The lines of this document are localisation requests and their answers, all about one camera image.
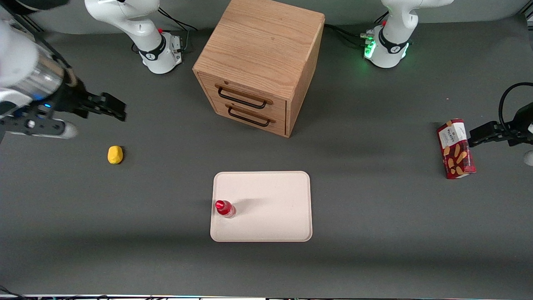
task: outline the yellow sponge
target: yellow sponge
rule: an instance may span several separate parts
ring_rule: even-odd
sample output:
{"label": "yellow sponge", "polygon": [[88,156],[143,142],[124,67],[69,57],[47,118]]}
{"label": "yellow sponge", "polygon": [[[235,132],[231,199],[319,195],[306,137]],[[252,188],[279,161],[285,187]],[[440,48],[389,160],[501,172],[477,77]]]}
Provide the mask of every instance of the yellow sponge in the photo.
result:
{"label": "yellow sponge", "polygon": [[122,148],[120,146],[111,146],[107,152],[107,160],[112,164],[119,164],[124,158]]}

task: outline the cabinet top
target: cabinet top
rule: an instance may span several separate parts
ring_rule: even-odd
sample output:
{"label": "cabinet top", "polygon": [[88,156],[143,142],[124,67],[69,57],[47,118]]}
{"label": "cabinet top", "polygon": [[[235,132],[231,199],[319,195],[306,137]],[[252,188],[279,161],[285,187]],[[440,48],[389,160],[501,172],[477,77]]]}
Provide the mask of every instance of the cabinet top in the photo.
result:
{"label": "cabinet top", "polygon": [[271,0],[232,0],[193,69],[290,100],[324,22]]}

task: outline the white tray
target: white tray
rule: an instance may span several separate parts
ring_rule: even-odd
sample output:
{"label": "white tray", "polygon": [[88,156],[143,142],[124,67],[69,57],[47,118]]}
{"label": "white tray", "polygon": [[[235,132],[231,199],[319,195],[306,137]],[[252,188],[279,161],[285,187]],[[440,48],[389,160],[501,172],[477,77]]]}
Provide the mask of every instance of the white tray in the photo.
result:
{"label": "white tray", "polygon": [[[233,218],[216,212],[228,200]],[[211,238],[217,242],[305,242],[313,234],[311,186],[303,171],[221,172],[213,182]]]}

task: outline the black metal handle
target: black metal handle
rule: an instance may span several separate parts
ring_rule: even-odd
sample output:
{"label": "black metal handle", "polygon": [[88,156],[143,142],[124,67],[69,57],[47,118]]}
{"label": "black metal handle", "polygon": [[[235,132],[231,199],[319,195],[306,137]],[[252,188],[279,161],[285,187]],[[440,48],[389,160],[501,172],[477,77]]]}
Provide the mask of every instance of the black metal handle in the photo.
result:
{"label": "black metal handle", "polygon": [[219,87],[219,96],[224,98],[224,99],[228,99],[228,100],[231,100],[231,101],[234,101],[234,102],[237,102],[237,103],[240,103],[240,104],[243,104],[243,105],[246,105],[246,106],[249,106],[249,107],[253,107],[253,108],[257,108],[257,109],[263,109],[265,108],[265,106],[267,105],[267,101],[263,101],[263,104],[262,105],[256,105],[256,104],[253,104],[253,103],[249,103],[249,102],[246,102],[246,101],[242,101],[240,99],[237,99],[237,98],[234,98],[234,97],[231,97],[231,96],[226,96],[222,93],[222,87]]}
{"label": "black metal handle", "polygon": [[266,120],[266,123],[259,123],[259,122],[257,122],[257,121],[250,120],[250,119],[248,119],[248,118],[245,118],[245,117],[242,117],[242,116],[239,116],[239,115],[233,114],[233,113],[231,113],[231,110],[232,110],[232,109],[233,109],[233,107],[231,107],[231,106],[228,107],[228,114],[229,114],[230,116],[232,116],[232,117],[236,117],[237,119],[241,119],[241,120],[243,120],[243,121],[250,122],[250,123],[252,123],[252,124],[255,124],[255,125],[257,125],[257,126],[261,126],[261,127],[267,127],[268,124],[270,124],[270,120],[268,120],[268,119]]}

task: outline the plastic bottle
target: plastic bottle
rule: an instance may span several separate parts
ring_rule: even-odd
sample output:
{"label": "plastic bottle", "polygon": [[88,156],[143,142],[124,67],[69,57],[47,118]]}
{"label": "plastic bottle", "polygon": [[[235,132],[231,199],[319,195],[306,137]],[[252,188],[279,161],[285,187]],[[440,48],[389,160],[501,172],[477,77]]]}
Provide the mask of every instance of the plastic bottle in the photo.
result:
{"label": "plastic bottle", "polygon": [[229,201],[217,200],[215,202],[216,211],[224,218],[233,218],[237,210]]}

